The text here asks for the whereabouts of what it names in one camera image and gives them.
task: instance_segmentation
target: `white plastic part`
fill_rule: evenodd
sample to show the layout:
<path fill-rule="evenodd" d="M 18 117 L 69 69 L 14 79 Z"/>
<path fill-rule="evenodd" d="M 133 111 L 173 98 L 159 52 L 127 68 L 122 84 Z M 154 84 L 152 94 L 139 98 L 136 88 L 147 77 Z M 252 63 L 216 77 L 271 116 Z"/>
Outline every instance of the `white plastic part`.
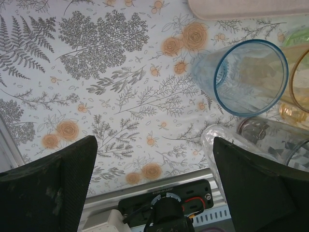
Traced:
<path fill-rule="evenodd" d="M 309 13 L 309 0 L 188 0 L 203 20 L 275 17 Z"/>
<path fill-rule="evenodd" d="M 90 216 L 84 225 L 83 232 L 131 232 L 128 224 L 124 224 L 124 217 L 115 209 Z"/>

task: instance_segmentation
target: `pink object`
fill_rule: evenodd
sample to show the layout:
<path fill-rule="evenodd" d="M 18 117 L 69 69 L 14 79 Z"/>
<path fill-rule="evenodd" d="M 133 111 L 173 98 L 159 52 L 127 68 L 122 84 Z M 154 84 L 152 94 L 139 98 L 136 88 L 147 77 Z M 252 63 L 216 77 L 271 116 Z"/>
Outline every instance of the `pink object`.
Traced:
<path fill-rule="evenodd" d="M 188 0 L 203 20 L 309 14 L 309 0 Z"/>

